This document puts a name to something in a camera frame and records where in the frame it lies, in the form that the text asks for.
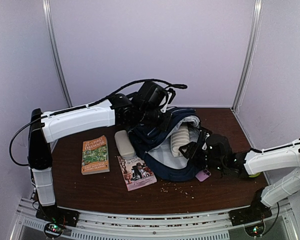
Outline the orange green treehouse book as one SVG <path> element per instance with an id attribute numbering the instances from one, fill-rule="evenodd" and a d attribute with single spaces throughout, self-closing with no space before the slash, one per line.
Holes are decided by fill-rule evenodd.
<path id="1" fill-rule="evenodd" d="M 110 171 L 109 149 L 107 138 L 87 140 L 82 146 L 81 174 L 91 175 Z"/>

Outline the navy blue student backpack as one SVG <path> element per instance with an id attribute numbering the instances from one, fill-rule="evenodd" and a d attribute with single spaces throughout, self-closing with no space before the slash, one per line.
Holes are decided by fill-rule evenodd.
<path id="1" fill-rule="evenodd" d="M 201 126 L 200 117 L 195 109 L 188 107 L 171 107 L 172 113 L 169 127 L 162 131 L 157 127 L 139 124 L 128 132 L 129 140 L 136 155 L 145 161 L 154 174 L 163 180 L 172 182 L 185 182 L 192 180 L 196 174 L 208 167 L 197 167 L 195 157 L 174 157 L 171 152 L 171 135 L 181 125 L 187 125 L 190 142 L 198 142 L 202 133 L 210 132 Z"/>

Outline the grey hard pencil case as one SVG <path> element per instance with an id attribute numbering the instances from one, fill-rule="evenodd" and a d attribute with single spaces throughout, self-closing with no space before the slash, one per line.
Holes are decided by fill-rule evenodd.
<path id="1" fill-rule="evenodd" d="M 124 159 L 132 159 L 136 156 L 136 151 L 132 146 L 126 130 L 117 131 L 114 135 L 116 147 L 119 155 Z"/>

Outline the white quilted pencil pouch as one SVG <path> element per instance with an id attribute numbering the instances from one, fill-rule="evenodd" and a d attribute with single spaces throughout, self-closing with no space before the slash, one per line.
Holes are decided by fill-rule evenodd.
<path id="1" fill-rule="evenodd" d="M 181 157 L 179 148 L 190 143 L 189 128 L 182 124 L 179 129 L 170 136 L 170 150 L 174 157 Z"/>

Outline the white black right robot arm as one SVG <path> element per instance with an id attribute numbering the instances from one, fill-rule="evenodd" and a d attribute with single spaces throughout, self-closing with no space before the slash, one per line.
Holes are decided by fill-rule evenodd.
<path id="1" fill-rule="evenodd" d="M 257 190 L 250 206 L 231 210 L 229 216 L 233 225 L 261 221 L 272 216 L 273 205 L 300 190 L 300 138 L 273 148 L 251 148 L 235 153 L 227 137 L 220 134 L 200 135 L 197 142 L 191 141 L 178 150 L 197 166 L 216 166 L 222 173 L 238 178 L 250 178 L 275 169 L 294 168 L 276 183 Z"/>

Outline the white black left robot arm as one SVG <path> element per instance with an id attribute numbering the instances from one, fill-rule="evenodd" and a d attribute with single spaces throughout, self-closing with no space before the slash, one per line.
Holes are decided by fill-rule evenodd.
<path id="1" fill-rule="evenodd" d="M 51 222 L 62 218 L 54 194 L 51 142 L 90 129 L 116 125 L 144 124 L 167 128 L 171 114 L 166 109 L 176 95 L 177 85 L 167 83 L 162 87 L 160 79 L 142 79 L 137 83 L 142 84 L 141 88 L 128 95 L 122 94 L 121 90 L 135 84 L 134 81 L 92 103 L 45 113 L 39 108 L 32 111 L 27 159 L 41 211 Z"/>

